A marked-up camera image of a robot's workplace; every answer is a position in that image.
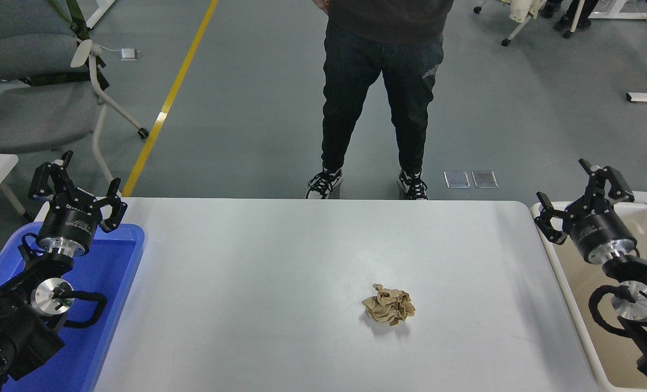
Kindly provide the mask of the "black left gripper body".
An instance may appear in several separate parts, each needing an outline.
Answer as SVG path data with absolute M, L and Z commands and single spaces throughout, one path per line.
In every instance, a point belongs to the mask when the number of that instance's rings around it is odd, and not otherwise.
M 96 201 L 96 196 L 83 189 L 55 194 L 35 239 L 38 247 L 47 250 L 64 245 L 76 255 L 88 254 L 101 217 L 99 210 L 90 207 Z

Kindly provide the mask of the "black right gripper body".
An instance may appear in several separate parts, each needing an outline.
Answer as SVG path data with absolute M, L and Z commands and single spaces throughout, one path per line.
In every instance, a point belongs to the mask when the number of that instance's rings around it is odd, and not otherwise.
M 631 234 L 614 208 L 586 214 L 563 211 L 560 243 L 569 238 L 582 256 L 592 265 L 603 265 L 612 258 L 629 255 L 637 248 Z

